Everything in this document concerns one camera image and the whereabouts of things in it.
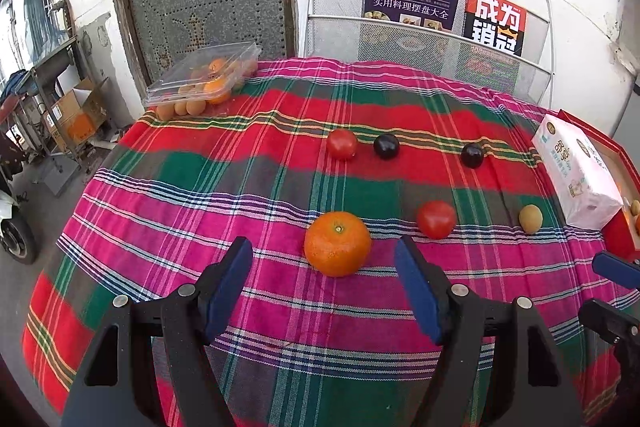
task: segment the ground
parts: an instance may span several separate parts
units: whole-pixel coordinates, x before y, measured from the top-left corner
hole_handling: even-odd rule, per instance
[[[90,159],[92,172],[98,168],[108,151],[97,149]],[[14,176],[14,194],[26,192],[29,200],[20,204],[20,211],[31,225],[40,254],[34,264],[26,266],[14,261],[0,250],[0,354],[9,371],[34,409],[51,427],[60,424],[60,418],[44,399],[27,371],[22,357],[20,339],[36,279],[55,250],[55,243],[67,219],[71,216],[84,186],[90,179],[84,171],[76,172],[63,192],[56,198],[46,185],[34,184],[38,179],[37,166],[27,165]]]

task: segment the screw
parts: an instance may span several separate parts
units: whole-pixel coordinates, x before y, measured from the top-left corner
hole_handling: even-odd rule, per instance
[[[178,295],[180,297],[189,297],[196,291],[196,286],[193,284],[183,284],[178,288]]]
[[[528,297],[518,297],[518,300],[516,302],[518,306],[526,310],[533,306],[533,302],[531,302],[531,299],[529,299]]]
[[[466,295],[469,295],[469,288],[467,288],[463,284],[454,284],[451,287],[451,292],[453,293],[453,295],[457,295],[458,297],[464,297]]]
[[[128,302],[129,297],[127,297],[126,295],[116,295],[113,298],[113,305],[116,306],[116,308],[122,308]]]

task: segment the tablecloth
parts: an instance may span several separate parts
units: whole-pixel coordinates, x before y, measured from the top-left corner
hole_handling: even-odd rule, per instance
[[[568,227],[531,137],[545,111],[508,95],[383,62],[321,58],[262,62],[226,116],[169,123],[147,112],[111,152],[78,202],[34,288],[24,359],[56,411],[114,295],[134,301],[197,279],[238,235],[255,260],[230,324],[207,354],[239,426],[409,425],[439,348],[413,318],[393,263],[402,234],[453,282],[491,299],[529,296],[558,342],[595,418],[612,400],[620,369],[612,350],[577,321],[596,297],[635,309],[638,292],[590,267],[599,232]],[[350,128],[351,162],[324,138]],[[396,134],[384,161],[372,143]],[[486,158],[460,163],[468,142]],[[458,214],[437,242],[415,211],[444,200]],[[536,204],[543,228],[525,235],[517,215]],[[356,275],[330,279],[302,253],[321,213],[361,217],[373,238]],[[482,347],[468,422],[488,385],[493,344]],[[154,341],[168,425],[181,425],[162,340]]]

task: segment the metal rack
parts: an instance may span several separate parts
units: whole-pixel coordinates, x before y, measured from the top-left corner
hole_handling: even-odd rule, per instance
[[[362,0],[309,0],[302,50],[305,57],[343,62],[389,60],[536,104],[550,87],[551,104],[555,49],[551,4],[544,1],[546,14],[525,6],[527,31],[522,57],[464,38],[465,0],[458,2],[452,32],[362,18]],[[548,64],[542,64],[547,39],[550,56]],[[503,78],[487,77],[483,68],[488,63],[499,63]]]

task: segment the black robotic claw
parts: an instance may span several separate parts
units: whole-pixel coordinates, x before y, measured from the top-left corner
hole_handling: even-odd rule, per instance
[[[460,427],[472,394],[483,337],[495,336],[481,426],[579,427],[582,409],[558,347],[530,299],[483,299],[447,280],[410,237],[396,247],[396,270],[422,331],[443,350],[413,427]]]
[[[207,266],[195,284],[136,304],[116,297],[82,359],[62,427],[165,425],[151,337],[164,337],[184,425],[235,427],[203,345],[225,330],[252,262],[251,243],[238,237],[222,261]]]

